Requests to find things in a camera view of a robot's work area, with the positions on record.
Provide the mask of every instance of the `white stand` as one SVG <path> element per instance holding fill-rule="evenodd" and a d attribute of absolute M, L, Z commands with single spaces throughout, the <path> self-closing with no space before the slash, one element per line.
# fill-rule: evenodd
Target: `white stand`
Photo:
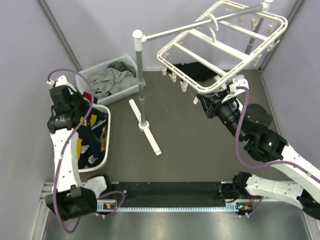
<path fill-rule="evenodd" d="M 139 129 L 144 132 L 144 134 L 145 134 L 146 138 L 148 139 L 148 141 L 149 141 L 149 143 L 150 143 L 155 155 L 157 155 L 157 156 L 160 155 L 161 154 L 161 150 L 160 150 L 160 148 L 159 148 L 154 136 L 152 135 L 152 133 L 151 133 L 151 131 L 149 129 L 149 127 L 150 127 L 149 122 L 146 121 L 146 126 L 142 126 L 142 124 L 141 124 L 141 113 L 139 111 L 138 106 L 136 105 L 136 103 L 135 103 L 135 101 L 133 99 L 129 100 L 129 104 L 130 104 L 130 106 L 131 106 L 131 108 L 132 108 L 132 110 L 134 112 L 134 115 L 136 116 L 136 119 L 139 122 Z"/>

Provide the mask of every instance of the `metal floor plate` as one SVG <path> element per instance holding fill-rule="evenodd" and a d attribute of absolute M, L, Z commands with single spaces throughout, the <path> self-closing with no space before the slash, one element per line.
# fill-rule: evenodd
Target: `metal floor plate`
<path fill-rule="evenodd" d="M 98 202 L 97 212 L 112 212 L 103 209 L 103 202 Z M 225 206 L 215 207 L 120 207 L 118 212 L 123 213 L 212 213 L 212 212 L 238 212 L 237 204 L 226 203 Z"/>
<path fill-rule="evenodd" d="M 75 220 L 66 223 L 69 229 Z M 302 212 L 281 202 L 263 202 L 252 217 L 233 212 L 119 212 L 85 216 L 73 234 L 49 214 L 42 240 L 310 240 Z"/>

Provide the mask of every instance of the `metal pole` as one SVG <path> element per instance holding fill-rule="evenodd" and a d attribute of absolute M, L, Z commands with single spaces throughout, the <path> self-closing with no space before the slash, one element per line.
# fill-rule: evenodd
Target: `metal pole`
<path fill-rule="evenodd" d="M 135 51 L 136 54 L 136 65 L 138 68 L 138 86 L 139 86 L 139 102 L 141 112 L 141 125 L 146 125 L 146 111 L 145 111 L 145 79 L 144 79 L 144 62 L 142 59 L 142 50 Z"/>
<path fill-rule="evenodd" d="M 224 21 L 224 20 L 228 20 L 228 19 L 232 19 L 232 18 L 236 18 L 236 17 L 242 16 L 242 15 L 260 12 L 263 9 L 264 9 L 264 5 L 262 3 L 260 3 L 259 5 L 256 5 L 256 6 L 247 7 L 245 9 L 242 9 L 242 10 L 239 10 L 239 11 L 235 11 L 235 12 L 232 12 L 232 13 L 227 14 L 227 15 L 219 16 L 219 17 L 216 18 L 216 20 L 217 20 L 217 22 L 221 22 L 221 21 Z M 197 22 L 189 24 L 189 25 L 177 27 L 177 28 L 174 28 L 174 29 L 170 29 L 170 30 L 167 30 L 167 31 L 162 31 L 162 32 L 159 32 L 159 33 L 155 33 L 155 34 L 146 36 L 145 40 L 146 40 L 146 42 L 149 42 L 149 41 L 152 41 L 152 40 L 155 40 L 155 39 L 160 39 L 160 38 L 163 38 L 163 37 L 166 37 L 166 36 L 170 36 L 170 35 L 173 35 L 173 34 L 182 33 L 182 32 L 187 31 L 187 30 L 191 30 L 191 29 L 196 29 L 196 28 L 199 28 L 199 27 L 207 26 L 207 25 L 210 25 L 212 23 L 213 22 L 212 22 L 211 19 L 207 19 L 207 20 L 203 20 L 203 21 L 197 21 Z"/>
<path fill-rule="evenodd" d="M 78 62 L 74 52 L 72 51 L 66 37 L 64 36 L 63 32 L 61 31 L 55 17 L 53 16 L 52 12 L 50 11 L 50 8 L 48 7 L 46 0 L 36 0 L 43 13 L 45 14 L 46 18 L 48 19 L 50 25 L 53 28 L 53 31 L 55 32 L 58 40 L 60 41 L 63 49 L 65 50 L 65 53 L 67 54 L 67 56 L 69 57 L 70 61 L 73 63 L 75 69 L 79 72 L 82 70 L 80 63 Z"/>
<path fill-rule="evenodd" d="M 259 30 L 260 30 L 263 22 L 264 22 L 264 18 L 260 18 L 258 24 L 256 25 L 256 27 L 255 27 L 255 29 L 253 31 L 254 33 L 256 33 L 256 34 L 259 33 Z M 249 55 L 251 53 L 251 50 L 252 50 L 252 48 L 253 48 L 253 46 L 255 44 L 255 41 L 256 41 L 256 39 L 254 37 L 250 38 L 248 46 L 246 46 L 246 49 L 245 49 L 245 52 L 244 52 L 245 54 Z"/>
<path fill-rule="evenodd" d="M 138 77 L 138 87 L 139 87 L 139 102 L 140 102 L 140 116 L 141 122 L 139 123 L 139 128 L 146 128 L 148 126 L 146 122 L 146 111 L 145 111 L 145 79 L 144 79 L 144 62 L 142 58 L 143 45 L 141 43 L 143 38 L 143 33 L 140 30 L 135 30 L 132 34 L 134 39 L 134 49 L 136 54 L 136 66 L 137 66 L 137 77 Z"/>
<path fill-rule="evenodd" d="M 296 1 L 295 5 L 294 5 L 294 7 L 293 7 L 293 9 L 292 9 L 292 11 L 291 11 L 290 14 L 289 14 L 289 17 L 287 18 L 287 19 L 288 19 L 288 28 L 287 28 L 287 30 L 278 38 L 279 40 L 281 40 L 281 39 L 287 34 L 288 29 L 290 28 L 290 26 L 291 26 L 291 24 L 292 24 L 292 20 L 297 16 L 297 14 L 298 14 L 299 11 L 302 9 L 303 4 L 304 4 L 305 2 L 306 2 L 306 0 L 297 0 L 297 1 Z M 270 59 L 272 58 L 272 56 L 273 56 L 274 53 L 275 53 L 275 50 L 279 47 L 280 44 L 277 44 L 277 45 L 276 45 L 270 52 L 268 52 L 268 54 L 265 56 L 265 59 L 264 59 L 262 65 L 261 65 L 261 67 L 260 67 L 260 72 L 261 72 L 261 73 L 266 69 L 266 67 L 267 67 Z"/>

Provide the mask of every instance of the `plastic clip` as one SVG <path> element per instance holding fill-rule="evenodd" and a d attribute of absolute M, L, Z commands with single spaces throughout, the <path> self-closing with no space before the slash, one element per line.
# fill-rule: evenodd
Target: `plastic clip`
<path fill-rule="evenodd" d="M 272 34 L 272 32 L 275 30 L 276 25 L 277 25 L 276 21 L 268 25 L 268 31 L 266 32 L 267 37 L 269 37 Z"/>
<path fill-rule="evenodd" d="M 266 51 L 269 53 L 275 46 L 277 46 L 277 44 L 278 44 L 279 42 L 280 42 L 280 40 L 271 43 L 271 44 L 267 47 Z"/>
<path fill-rule="evenodd" d="M 245 15 L 238 17 L 238 25 L 241 25 L 244 19 L 245 19 Z"/>
<path fill-rule="evenodd" d="M 162 72 L 163 76 L 165 76 L 167 74 L 167 66 L 160 65 L 160 69 L 161 69 L 161 72 Z"/>
<path fill-rule="evenodd" d="M 187 91 L 187 88 L 188 88 L 188 83 L 184 80 L 181 80 L 180 81 L 180 85 L 181 85 L 181 89 L 182 89 L 182 92 L 186 92 Z"/>
<path fill-rule="evenodd" d="M 258 55 L 255 59 L 253 59 L 252 63 L 253 63 L 253 66 L 257 66 L 260 59 L 262 57 L 262 54 Z"/>
<path fill-rule="evenodd" d="M 167 57 L 168 57 L 169 55 L 170 55 L 170 53 L 165 52 L 162 57 L 163 57 L 164 59 L 167 59 Z"/>
<path fill-rule="evenodd" d="M 304 179 L 307 179 L 307 178 L 309 178 L 309 177 L 311 177 L 311 176 L 312 176 L 313 168 L 314 168 L 314 166 L 313 166 L 313 165 L 311 165 L 311 167 L 310 167 L 310 168 L 309 168 L 309 170 L 308 170 L 308 173 L 306 173 L 306 174 L 305 174 Z"/>
<path fill-rule="evenodd" d="M 215 25 L 215 29 L 216 29 L 217 31 L 219 31 L 218 21 L 217 21 L 216 17 L 215 17 L 213 14 L 211 14 L 211 13 L 209 13 L 209 14 L 207 15 L 207 17 L 212 20 L 212 22 L 213 22 L 214 25 Z M 210 29 L 210 32 L 212 33 L 212 42 L 214 43 L 215 41 L 217 41 L 217 36 L 216 36 L 216 34 L 215 34 L 215 32 L 214 32 L 214 30 L 212 29 L 211 26 L 209 26 L 209 29 Z"/>
<path fill-rule="evenodd" d="M 197 105 L 198 102 L 199 102 L 199 98 L 198 98 L 198 97 L 195 97 L 194 100 L 193 100 L 193 104 L 194 104 L 194 105 Z"/>
<path fill-rule="evenodd" d="M 171 78 L 172 82 L 177 81 L 177 74 L 175 72 L 172 72 L 172 74 L 169 74 L 169 77 Z"/>
<path fill-rule="evenodd" d="M 51 87 L 53 87 L 56 84 L 56 82 L 52 79 L 47 80 L 46 83 L 49 84 Z"/>
<path fill-rule="evenodd" d="M 251 30 L 254 31 L 260 21 L 260 17 L 257 17 L 256 20 L 251 19 Z"/>

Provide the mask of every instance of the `white plastic hook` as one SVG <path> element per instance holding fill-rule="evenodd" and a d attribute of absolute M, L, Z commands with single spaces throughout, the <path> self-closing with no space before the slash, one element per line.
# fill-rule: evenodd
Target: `white plastic hook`
<path fill-rule="evenodd" d="M 180 81 L 180 85 L 181 85 L 182 92 L 185 93 L 187 91 L 187 88 L 188 88 L 188 83 L 186 81 L 181 80 Z"/>
<path fill-rule="evenodd" d="M 271 43 L 271 44 L 267 47 L 266 51 L 267 51 L 267 52 L 270 52 L 275 46 L 277 46 L 277 44 L 278 44 L 279 42 L 280 42 L 280 40 Z"/>
<path fill-rule="evenodd" d="M 274 21 L 270 25 L 268 25 L 268 31 L 266 32 L 267 37 L 269 37 L 272 34 L 272 32 L 275 30 L 276 25 L 277 25 L 276 21 Z"/>
<path fill-rule="evenodd" d="M 169 77 L 171 78 L 172 82 L 177 81 L 177 74 L 175 72 L 172 72 L 172 74 L 169 74 Z"/>
<path fill-rule="evenodd" d="M 161 69 L 161 72 L 162 72 L 163 76 L 165 76 L 167 74 L 167 66 L 160 65 L 160 69 Z"/>
<path fill-rule="evenodd" d="M 244 19 L 245 19 L 245 15 L 238 17 L 238 25 L 241 25 Z"/>
<path fill-rule="evenodd" d="M 215 17 L 213 14 L 211 14 L 211 13 L 209 13 L 209 14 L 207 15 L 207 17 L 212 20 L 212 22 L 213 22 L 214 25 L 215 25 L 215 29 L 216 29 L 217 31 L 219 31 L 218 21 L 217 21 L 216 17 Z M 210 29 L 210 32 L 212 33 L 212 42 L 214 43 L 215 41 L 217 41 L 216 33 L 215 33 L 215 31 L 212 29 L 211 25 L 209 26 L 209 29 Z"/>
<path fill-rule="evenodd" d="M 193 104 L 197 105 L 198 102 L 199 102 L 199 98 L 195 97 L 194 100 L 193 100 Z"/>
<path fill-rule="evenodd" d="M 253 66 L 257 66 L 257 65 L 258 65 L 261 57 L 262 57 L 262 54 L 258 55 L 258 56 L 252 61 Z"/>
<path fill-rule="evenodd" d="M 167 53 L 167 52 L 165 52 L 164 54 L 163 54 L 163 58 L 164 59 L 167 59 L 167 57 L 170 55 L 170 53 Z"/>
<path fill-rule="evenodd" d="M 254 31 L 260 21 L 260 17 L 257 17 L 256 20 L 251 19 L 251 30 Z"/>

